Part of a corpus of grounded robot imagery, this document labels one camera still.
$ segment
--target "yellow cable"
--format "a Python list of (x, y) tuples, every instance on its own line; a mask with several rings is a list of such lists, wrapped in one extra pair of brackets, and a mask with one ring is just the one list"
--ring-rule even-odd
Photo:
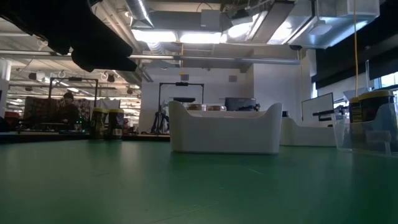
[(358, 96), (358, 43), (356, 38), (356, 0), (354, 0), (354, 52), (355, 52), (355, 96)]

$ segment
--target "table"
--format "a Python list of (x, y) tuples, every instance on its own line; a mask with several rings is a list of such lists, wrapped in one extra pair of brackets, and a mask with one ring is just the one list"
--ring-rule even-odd
[(398, 223), (398, 159), (333, 148), (36, 142), (0, 145), (0, 166), (0, 223)]

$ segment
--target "person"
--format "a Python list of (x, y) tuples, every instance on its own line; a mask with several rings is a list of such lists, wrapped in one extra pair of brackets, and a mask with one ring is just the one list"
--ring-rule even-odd
[(73, 95), (70, 92), (63, 95), (63, 100), (65, 101), (65, 105), (60, 107), (58, 118), (73, 129), (79, 118), (79, 110), (73, 104)]

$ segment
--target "pillar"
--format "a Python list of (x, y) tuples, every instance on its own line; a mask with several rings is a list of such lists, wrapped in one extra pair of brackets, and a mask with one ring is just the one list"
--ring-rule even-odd
[(0, 117), (6, 112), (8, 84), (11, 74), (11, 61), (0, 59)]

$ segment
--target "computer monitor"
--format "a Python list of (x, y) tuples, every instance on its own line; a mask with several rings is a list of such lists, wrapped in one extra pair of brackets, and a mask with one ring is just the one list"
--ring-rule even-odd
[(255, 106), (255, 98), (225, 98), (225, 107), (227, 111), (252, 111)]

